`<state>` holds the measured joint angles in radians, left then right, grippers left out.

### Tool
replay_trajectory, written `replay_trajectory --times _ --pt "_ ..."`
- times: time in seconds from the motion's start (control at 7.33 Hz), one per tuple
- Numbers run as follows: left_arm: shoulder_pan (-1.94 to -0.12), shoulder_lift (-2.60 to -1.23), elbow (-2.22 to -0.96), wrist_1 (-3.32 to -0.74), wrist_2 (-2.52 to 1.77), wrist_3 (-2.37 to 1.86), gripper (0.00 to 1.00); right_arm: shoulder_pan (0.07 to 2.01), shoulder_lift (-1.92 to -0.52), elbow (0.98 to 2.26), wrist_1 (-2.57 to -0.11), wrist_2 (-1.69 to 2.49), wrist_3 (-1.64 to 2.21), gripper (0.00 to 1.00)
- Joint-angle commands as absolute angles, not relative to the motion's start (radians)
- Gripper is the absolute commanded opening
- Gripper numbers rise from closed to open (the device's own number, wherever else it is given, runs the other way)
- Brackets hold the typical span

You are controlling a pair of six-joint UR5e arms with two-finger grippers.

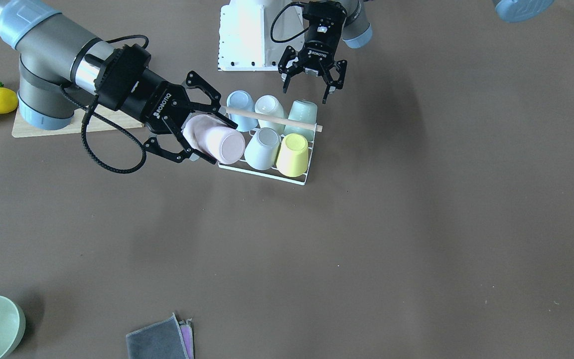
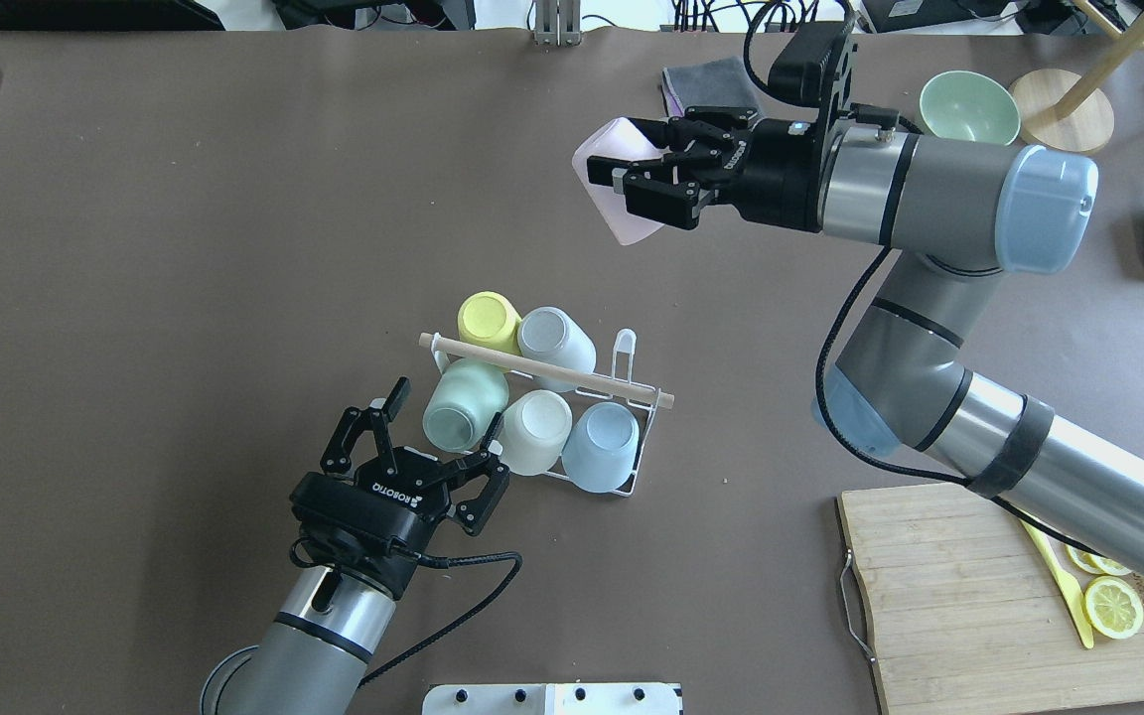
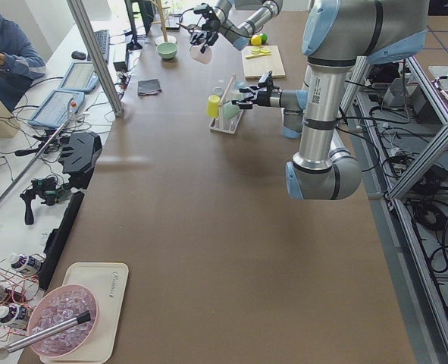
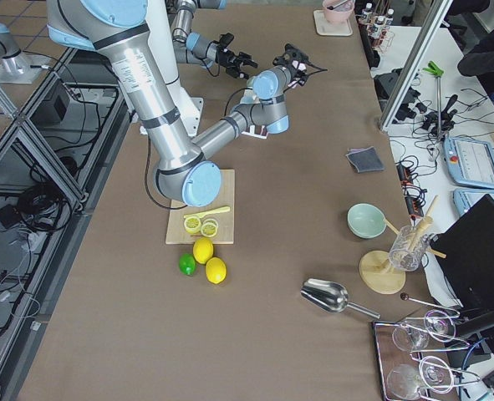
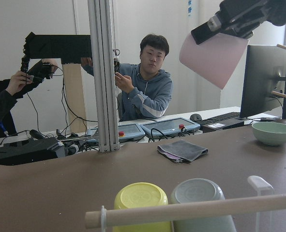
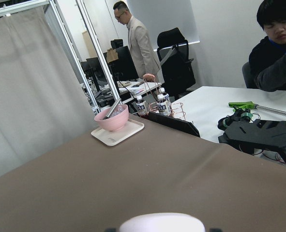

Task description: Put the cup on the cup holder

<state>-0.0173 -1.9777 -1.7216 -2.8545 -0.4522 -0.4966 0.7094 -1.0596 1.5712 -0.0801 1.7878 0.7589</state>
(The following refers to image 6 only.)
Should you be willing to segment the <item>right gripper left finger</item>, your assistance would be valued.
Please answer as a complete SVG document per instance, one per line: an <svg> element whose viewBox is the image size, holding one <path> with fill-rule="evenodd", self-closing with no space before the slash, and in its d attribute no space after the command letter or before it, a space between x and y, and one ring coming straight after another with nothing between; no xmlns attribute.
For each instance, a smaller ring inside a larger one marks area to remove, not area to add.
<svg viewBox="0 0 286 232"><path fill-rule="evenodd" d="M116 232L116 228L107 228L105 232Z"/></svg>

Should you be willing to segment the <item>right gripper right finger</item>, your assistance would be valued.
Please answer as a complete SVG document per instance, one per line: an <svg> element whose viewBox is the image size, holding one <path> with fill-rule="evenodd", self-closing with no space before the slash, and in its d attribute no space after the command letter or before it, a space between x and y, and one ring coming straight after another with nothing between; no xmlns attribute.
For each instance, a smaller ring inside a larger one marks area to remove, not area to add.
<svg viewBox="0 0 286 232"><path fill-rule="evenodd" d="M222 232L219 228L210 228L209 232Z"/></svg>

